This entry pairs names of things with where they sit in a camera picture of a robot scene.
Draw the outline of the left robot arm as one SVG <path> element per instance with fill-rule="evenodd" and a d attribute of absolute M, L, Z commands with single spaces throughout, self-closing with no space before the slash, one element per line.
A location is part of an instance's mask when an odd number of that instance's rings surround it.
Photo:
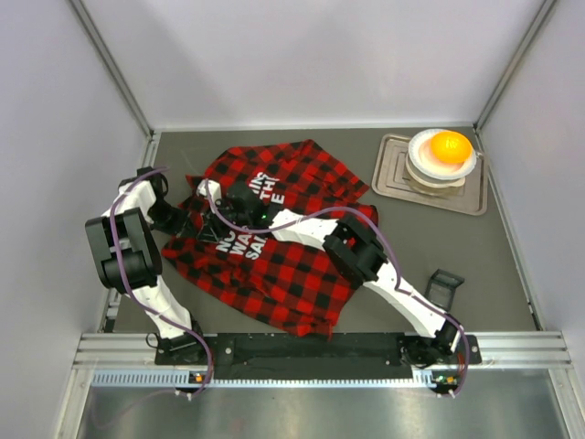
<path fill-rule="evenodd" d="M 159 362 L 196 362 L 205 355 L 202 331 L 166 285 L 152 234 L 190 238 L 196 229 L 186 211 L 165 201 L 167 193 L 161 168 L 140 168 L 121 181 L 109 209 L 86 221 L 85 232 L 101 283 L 132 298 L 156 325 Z"/>

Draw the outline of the red black plaid shirt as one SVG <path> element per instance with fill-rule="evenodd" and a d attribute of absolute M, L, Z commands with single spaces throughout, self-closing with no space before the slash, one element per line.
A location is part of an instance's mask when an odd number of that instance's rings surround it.
<path fill-rule="evenodd" d="M 325 208 L 331 219 L 357 209 L 373 222 L 376 207 L 359 203 L 368 186 L 315 141 L 238 146 L 205 171 L 223 190 L 247 183 L 266 204 L 295 213 Z M 174 237 L 163 256 L 189 282 L 246 316 L 294 336 L 331 337 L 342 308 L 355 292 L 325 252 L 230 230 L 218 242 Z"/>

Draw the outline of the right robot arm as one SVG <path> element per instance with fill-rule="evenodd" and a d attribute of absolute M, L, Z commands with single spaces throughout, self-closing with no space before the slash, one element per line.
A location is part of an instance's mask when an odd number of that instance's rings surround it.
<path fill-rule="evenodd" d="M 215 236 L 224 229 L 270 234 L 326 253 L 347 281 L 372 290 L 405 316 L 431 352 L 451 356 L 462 348 L 461 367 L 469 365 L 471 347 L 462 324 L 403 279 L 383 233 L 359 210 L 331 207 L 303 215 L 279 206 L 212 201 L 205 223 Z"/>

